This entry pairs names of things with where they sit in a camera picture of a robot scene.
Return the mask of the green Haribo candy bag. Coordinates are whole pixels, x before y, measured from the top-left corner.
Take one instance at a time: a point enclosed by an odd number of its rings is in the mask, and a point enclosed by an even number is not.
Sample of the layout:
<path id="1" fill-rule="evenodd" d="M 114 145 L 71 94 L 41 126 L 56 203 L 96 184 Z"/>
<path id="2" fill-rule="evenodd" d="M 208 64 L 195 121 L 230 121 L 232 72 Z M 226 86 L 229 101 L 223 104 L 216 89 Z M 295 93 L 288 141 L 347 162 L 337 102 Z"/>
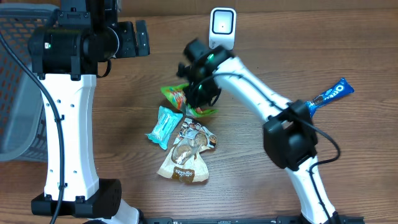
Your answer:
<path id="1" fill-rule="evenodd" d="M 176 107 L 176 109 L 185 113 L 186 116 L 192 118 L 201 118 L 205 116 L 210 116 L 218 112 L 218 110 L 202 109 L 200 107 L 192 108 L 187 106 L 187 98 L 183 89 L 188 86 L 188 83 L 175 86 L 163 86 L 160 88 L 163 95 L 168 99 L 171 104 Z"/>

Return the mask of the blue Oreo pack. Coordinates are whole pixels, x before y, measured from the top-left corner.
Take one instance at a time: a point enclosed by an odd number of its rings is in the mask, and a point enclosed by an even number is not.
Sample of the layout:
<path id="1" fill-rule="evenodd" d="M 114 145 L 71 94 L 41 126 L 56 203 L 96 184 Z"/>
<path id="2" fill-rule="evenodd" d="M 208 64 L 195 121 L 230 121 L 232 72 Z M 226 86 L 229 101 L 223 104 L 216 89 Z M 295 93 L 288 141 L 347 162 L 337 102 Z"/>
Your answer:
<path id="1" fill-rule="evenodd" d="M 316 111 L 321 107 L 351 93 L 354 93 L 354 88 L 346 81 L 345 78 L 341 78 L 332 87 L 316 96 L 312 101 L 306 101 L 305 104 L 309 109 L 310 116 L 313 117 Z"/>

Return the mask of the beige cookie bag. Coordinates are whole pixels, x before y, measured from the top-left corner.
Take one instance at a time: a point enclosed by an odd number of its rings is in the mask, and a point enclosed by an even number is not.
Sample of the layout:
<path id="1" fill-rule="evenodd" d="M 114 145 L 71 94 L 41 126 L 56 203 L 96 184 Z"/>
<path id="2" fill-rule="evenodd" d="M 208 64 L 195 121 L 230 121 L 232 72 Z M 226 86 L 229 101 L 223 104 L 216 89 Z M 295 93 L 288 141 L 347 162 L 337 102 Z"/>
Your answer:
<path id="1" fill-rule="evenodd" d="M 198 121 L 185 118 L 173 147 L 157 173 L 186 184 L 203 182 L 209 172 L 201 153 L 215 148 L 218 138 Z"/>

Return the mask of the light teal snack bar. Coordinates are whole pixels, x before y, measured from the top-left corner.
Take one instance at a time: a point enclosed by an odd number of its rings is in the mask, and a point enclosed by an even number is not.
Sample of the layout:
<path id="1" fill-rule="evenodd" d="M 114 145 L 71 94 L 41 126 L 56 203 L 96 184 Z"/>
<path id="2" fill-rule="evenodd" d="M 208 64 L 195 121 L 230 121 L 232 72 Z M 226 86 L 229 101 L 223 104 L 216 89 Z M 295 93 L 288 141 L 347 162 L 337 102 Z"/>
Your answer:
<path id="1" fill-rule="evenodd" d="M 146 136 L 153 143 L 158 144 L 163 150 L 166 150 L 168 141 L 182 118 L 182 113 L 175 113 L 166 107 L 159 106 L 157 124 L 152 132 L 146 134 Z"/>

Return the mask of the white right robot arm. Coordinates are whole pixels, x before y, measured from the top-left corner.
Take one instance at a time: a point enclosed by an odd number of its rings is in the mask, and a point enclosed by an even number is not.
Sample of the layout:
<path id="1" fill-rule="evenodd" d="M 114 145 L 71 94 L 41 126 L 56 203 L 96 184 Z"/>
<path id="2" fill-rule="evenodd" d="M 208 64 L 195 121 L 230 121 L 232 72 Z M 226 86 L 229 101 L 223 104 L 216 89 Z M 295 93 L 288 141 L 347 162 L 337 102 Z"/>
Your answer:
<path id="1" fill-rule="evenodd" d="M 226 90 L 262 121 L 263 146 L 271 161 L 285 170 L 300 200 L 306 223 L 339 223 L 340 217 L 324 189 L 318 166 L 337 158 L 318 160 L 318 135 L 336 141 L 314 126 L 307 105 L 290 101 L 251 73 L 232 51 L 218 46 L 210 49 L 200 40 L 189 42 L 184 51 L 189 65 L 180 63 L 177 76 L 186 78 L 186 104 L 191 108 L 213 105 Z"/>

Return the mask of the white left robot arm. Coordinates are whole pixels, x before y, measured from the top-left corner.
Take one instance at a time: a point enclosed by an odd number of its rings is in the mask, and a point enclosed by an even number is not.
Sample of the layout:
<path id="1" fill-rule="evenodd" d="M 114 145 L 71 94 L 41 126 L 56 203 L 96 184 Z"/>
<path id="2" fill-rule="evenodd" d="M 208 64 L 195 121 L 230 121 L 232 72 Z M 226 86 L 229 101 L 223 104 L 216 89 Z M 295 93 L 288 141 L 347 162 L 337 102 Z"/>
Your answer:
<path id="1" fill-rule="evenodd" d="M 98 177 L 93 155 L 93 99 L 98 64 L 150 53 L 146 22 L 118 21 L 119 1 L 62 1 L 28 42 L 47 128 L 47 178 L 31 202 L 34 215 L 88 223 L 143 222 L 122 198 L 118 179 Z"/>

